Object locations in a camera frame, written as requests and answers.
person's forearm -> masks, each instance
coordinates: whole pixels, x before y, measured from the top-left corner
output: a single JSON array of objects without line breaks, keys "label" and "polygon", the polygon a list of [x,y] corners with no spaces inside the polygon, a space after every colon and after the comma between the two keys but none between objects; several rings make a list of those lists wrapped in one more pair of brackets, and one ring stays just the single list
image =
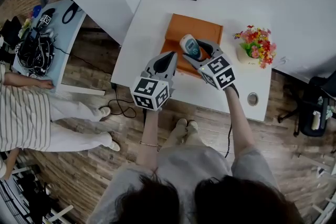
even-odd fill
[{"label": "person's forearm", "polygon": [[[143,130],[141,141],[145,144],[157,145],[158,139],[158,111],[147,111],[145,127]],[[136,164],[142,165],[150,170],[155,171],[157,163],[158,149],[156,146],[148,146],[144,144],[139,145],[138,157]]]},{"label": "person's forearm", "polygon": [[4,85],[6,86],[15,86],[15,87],[23,87],[23,86],[40,86],[41,81],[38,79],[33,79],[30,77],[22,76],[16,73],[5,73],[5,81]]},{"label": "person's forearm", "polygon": [[6,163],[6,173],[3,177],[5,180],[9,180],[10,175],[12,174],[13,168],[14,168],[15,163],[16,163],[17,155],[19,155],[19,152],[20,152],[20,150],[19,150],[18,147],[10,151],[9,156],[8,156],[7,160],[5,161],[5,163]]},{"label": "person's forearm", "polygon": [[234,152],[238,157],[244,149],[254,145],[255,141],[237,93],[232,87],[227,87],[225,93],[231,116]]}]

person in striped shirt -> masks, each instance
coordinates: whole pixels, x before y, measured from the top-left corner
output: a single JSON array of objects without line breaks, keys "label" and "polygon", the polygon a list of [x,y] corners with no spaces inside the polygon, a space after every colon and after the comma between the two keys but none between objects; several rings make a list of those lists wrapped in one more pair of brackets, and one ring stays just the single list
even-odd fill
[{"label": "person in striped shirt", "polygon": [[45,152],[73,152],[100,145],[119,151],[119,145],[108,132],[82,134],[53,121],[78,118],[98,122],[110,115],[109,107],[95,109],[81,102],[48,96],[23,86],[52,89],[51,80],[38,80],[5,72],[0,65],[0,151],[10,151],[4,162],[0,158],[0,178],[9,179],[19,148]]}]

bracelet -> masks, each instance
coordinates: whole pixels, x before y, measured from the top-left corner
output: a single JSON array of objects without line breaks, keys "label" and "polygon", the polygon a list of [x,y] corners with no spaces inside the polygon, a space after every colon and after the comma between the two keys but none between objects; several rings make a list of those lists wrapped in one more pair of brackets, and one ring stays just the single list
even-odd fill
[{"label": "bracelet", "polygon": [[156,145],[152,145],[152,144],[143,143],[142,141],[140,141],[139,144],[146,145],[146,146],[158,146],[157,144]]}]

light blue table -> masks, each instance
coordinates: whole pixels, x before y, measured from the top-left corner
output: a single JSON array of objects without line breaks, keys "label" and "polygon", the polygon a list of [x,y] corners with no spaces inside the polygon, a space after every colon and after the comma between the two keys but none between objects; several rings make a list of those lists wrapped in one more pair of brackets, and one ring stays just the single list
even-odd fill
[{"label": "light blue table", "polygon": [[[41,14],[50,8],[54,8],[55,13],[53,14],[53,18],[48,27],[54,29],[55,35],[58,34],[58,36],[56,37],[56,42],[54,43],[55,47],[62,49],[68,54],[71,52],[73,43],[75,42],[78,31],[86,16],[86,13],[81,10],[79,12],[76,12],[74,18],[69,23],[63,24],[62,23],[63,14],[66,12],[66,10],[70,7],[72,3],[73,2],[71,0],[61,0],[58,2],[48,4],[41,10],[39,16],[37,16],[37,18],[33,20],[33,26],[36,26],[38,20],[40,19]],[[67,15],[65,21],[67,21],[67,19],[70,18],[70,16],[71,12]],[[105,94],[105,91],[62,84],[62,77],[64,74],[65,66],[67,64],[69,55],[57,49],[54,49],[54,53],[55,53],[54,59],[47,72],[47,75],[43,78],[39,78],[39,79],[50,79],[53,81],[55,88],[52,90],[52,92],[61,90],[61,91],[96,94],[96,95]],[[20,65],[17,56],[15,57],[13,68],[23,75],[26,76],[28,75],[28,71]]]}]

brown leather tray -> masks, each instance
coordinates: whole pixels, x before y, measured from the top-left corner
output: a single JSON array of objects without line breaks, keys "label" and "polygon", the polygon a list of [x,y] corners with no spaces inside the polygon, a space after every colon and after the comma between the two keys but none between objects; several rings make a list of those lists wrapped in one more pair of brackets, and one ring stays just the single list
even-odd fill
[{"label": "brown leather tray", "polygon": [[[166,51],[177,52],[177,70],[200,78],[201,75],[189,62],[183,58],[183,50],[180,40],[186,35],[191,34],[195,39],[208,39],[217,44],[221,43],[223,26],[213,24],[204,20],[199,20],[179,14],[173,14],[170,20],[161,53]],[[203,58],[207,54],[201,49]]]}]

